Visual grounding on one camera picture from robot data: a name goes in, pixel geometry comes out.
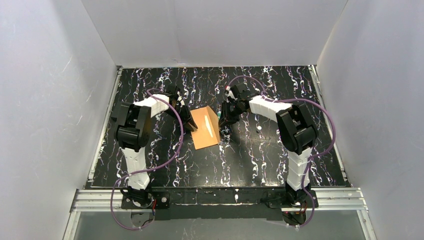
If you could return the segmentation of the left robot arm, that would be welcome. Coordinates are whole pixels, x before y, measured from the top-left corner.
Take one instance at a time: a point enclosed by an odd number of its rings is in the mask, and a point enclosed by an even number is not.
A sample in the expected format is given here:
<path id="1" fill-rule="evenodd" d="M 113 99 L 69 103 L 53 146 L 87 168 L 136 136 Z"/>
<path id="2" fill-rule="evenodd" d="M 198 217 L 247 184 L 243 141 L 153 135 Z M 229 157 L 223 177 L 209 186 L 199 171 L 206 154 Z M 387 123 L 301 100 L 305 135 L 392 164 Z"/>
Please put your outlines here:
<path id="1" fill-rule="evenodd" d="M 121 193 L 141 205 L 148 205 L 153 200 L 148 192 L 150 177 L 146 172 L 145 147 L 153 129 L 152 118 L 161 113 L 179 120 L 187 131 L 198 130 L 180 88 L 175 85 L 138 102 L 122 102 L 111 114 L 115 122 L 114 137 L 122 149 L 129 173 L 127 187 L 121 189 Z"/>

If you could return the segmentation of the beige letter paper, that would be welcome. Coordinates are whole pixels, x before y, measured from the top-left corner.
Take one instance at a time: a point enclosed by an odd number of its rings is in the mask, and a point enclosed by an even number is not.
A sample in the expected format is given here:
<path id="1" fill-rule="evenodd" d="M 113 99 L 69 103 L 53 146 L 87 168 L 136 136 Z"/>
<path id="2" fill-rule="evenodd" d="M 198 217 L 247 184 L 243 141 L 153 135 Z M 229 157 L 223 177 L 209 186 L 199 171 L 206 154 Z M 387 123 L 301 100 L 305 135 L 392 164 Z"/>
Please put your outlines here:
<path id="1" fill-rule="evenodd" d="M 213 138 L 214 137 L 214 133 L 213 133 L 212 125 L 211 125 L 211 122 L 210 122 L 210 119 L 209 119 L 209 116 L 208 115 L 205 115 L 204 116 L 204 121 L 205 121 L 205 127 L 206 127 L 206 129 L 207 129 L 210 137 Z"/>

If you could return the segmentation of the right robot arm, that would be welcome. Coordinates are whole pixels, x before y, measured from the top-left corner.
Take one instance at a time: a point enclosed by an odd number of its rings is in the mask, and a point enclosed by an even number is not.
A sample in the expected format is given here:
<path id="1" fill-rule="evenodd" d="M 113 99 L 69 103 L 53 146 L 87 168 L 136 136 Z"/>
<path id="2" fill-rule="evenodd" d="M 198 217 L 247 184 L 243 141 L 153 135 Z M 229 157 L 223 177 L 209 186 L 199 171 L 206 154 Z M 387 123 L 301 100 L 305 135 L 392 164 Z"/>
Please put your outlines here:
<path id="1" fill-rule="evenodd" d="M 285 181 L 286 200 L 303 203 L 310 190 L 308 158 L 319 132 L 304 104 L 290 104 L 266 99 L 251 92 L 245 84 L 227 86 L 221 105 L 218 125 L 224 129 L 237 123 L 243 113 L 251 112 L 277 123 L 279 135 L 288 154 L 288 176 Z"/>

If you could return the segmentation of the orange brown envelope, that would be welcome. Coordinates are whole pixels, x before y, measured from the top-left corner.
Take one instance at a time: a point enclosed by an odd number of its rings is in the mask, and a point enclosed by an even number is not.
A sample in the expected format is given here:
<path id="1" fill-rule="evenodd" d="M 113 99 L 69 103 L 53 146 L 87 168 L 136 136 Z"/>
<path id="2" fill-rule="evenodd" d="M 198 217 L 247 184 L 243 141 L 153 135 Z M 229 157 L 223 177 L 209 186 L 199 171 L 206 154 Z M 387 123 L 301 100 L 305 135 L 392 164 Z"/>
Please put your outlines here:
<path id="1" fill-rule="evenodd" d="M 198 127 L 197 131 L 192 132 L 191 136 L 196 150 L 217 145 L 220 139 L 219 119 L 215 111 L 210 107 L 202 107 L 190 111 Z M 211 138 L 205 126 L 205 115 L 208 115 L 214 137 Z"/>

